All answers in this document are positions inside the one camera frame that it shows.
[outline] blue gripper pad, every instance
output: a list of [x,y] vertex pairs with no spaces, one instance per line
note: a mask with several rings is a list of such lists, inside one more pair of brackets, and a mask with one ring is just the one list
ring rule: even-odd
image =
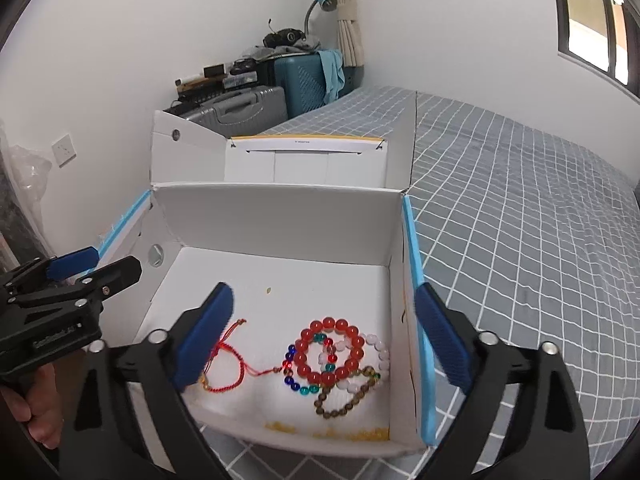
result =
[[178,391],[198,382],[209,352],[220,339],[234,312],[234,294],[226,283],[219,283],[202,306],[192,329],[174,350],[175,372],[172,383]]
[[471,358],[426,284],[415,290],[415,315],[427,333],[449,383],[467,394],[472,383]]
[[47,267],[47,278],[61,282],[85,270],[93,269],[99,261],[100,256],[94,247],[80,249],[53,259]]

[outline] red string bracelet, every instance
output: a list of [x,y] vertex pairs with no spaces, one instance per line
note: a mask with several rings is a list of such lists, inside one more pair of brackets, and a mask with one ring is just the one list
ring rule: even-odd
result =
[[[233,323],[233,325],[231,325],[228,330],[226,330],[225,334],[222,336],[222,338],[220,338],[220,341],[216,343],[216,345],[211,349],[211,352],[209,353],[209,360],[204,367],[204,371],[202,372],[202,375],[200,377],[200,382],[202,383],[202,387],[212,394],[222,394],[224,392],[229,392],[234,388],[237,388],[238,386],[240,386],[240,384],[242,384],[245,373],[251,375],[251,377],[260,377],[261,375],[266,374],[277,374],[282,370],[282,367],[273,367],[260,372],[255,368],[249,366],[235,348],[233,348],[228,343],[225,343],[225,341],[229,338],[229,336],[231,336],[233,331],[244,323],[246,323],[245,319],[238,319],[235,323]],[[230,384],[229,386],[223,386],[222,388],[212,388],[209,385],[209,380],[207,379],[207,372],[209,371],[209,368],[211,368],[213,359],[215,359],[220,350],[229,352],[230,354],[233,354],[236,359],[238,359],[238,363],[240,364],[240,374],[238,375],[238,380],[235,383]]]

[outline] window frame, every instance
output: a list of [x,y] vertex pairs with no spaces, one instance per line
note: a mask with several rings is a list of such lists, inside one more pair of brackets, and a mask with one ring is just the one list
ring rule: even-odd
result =
[[568,0],[556,0],[558,13],[558,51],[581,63],[586,63],[593,70],[606,76],[612,83],[625,88],[636,97],[640,97],[640,27],[638,16],[624,0],[622,12],[625,17],[625,35],[627,49],[628,80],[624,84],[616,79],[616,32],[611,0],[602,0],[607,23],[607,45],[609,54],[609,70],[603,70],[593,63],[569,50],[569,5]]

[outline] wall socket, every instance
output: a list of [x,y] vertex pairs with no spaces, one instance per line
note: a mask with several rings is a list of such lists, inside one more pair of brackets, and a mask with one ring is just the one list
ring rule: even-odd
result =
[[71,136],[66,134],[58,142],[51,145],[53,155],[56,157],[58,167],[62,168],[66,163],[76,158],[76,150],[71,143]]

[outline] gray checkered bedsheet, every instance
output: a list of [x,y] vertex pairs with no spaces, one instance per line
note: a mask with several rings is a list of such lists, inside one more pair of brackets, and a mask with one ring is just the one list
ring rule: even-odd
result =
[[[268,131],[384,137],[411,91],[353,92]],[[633,185],[576,144],[488,110],[418,94],[409,190],[425,277],[482,330],[562,349],[587,427],[591,474],[640,418],[640,211]],[[517,390],[507,390],[476,469],[494,462]],[[463,396],[436,370],[437,437]],[[407,479],[430,452],[394,460],[288,454],[204,429],[232,475]]]

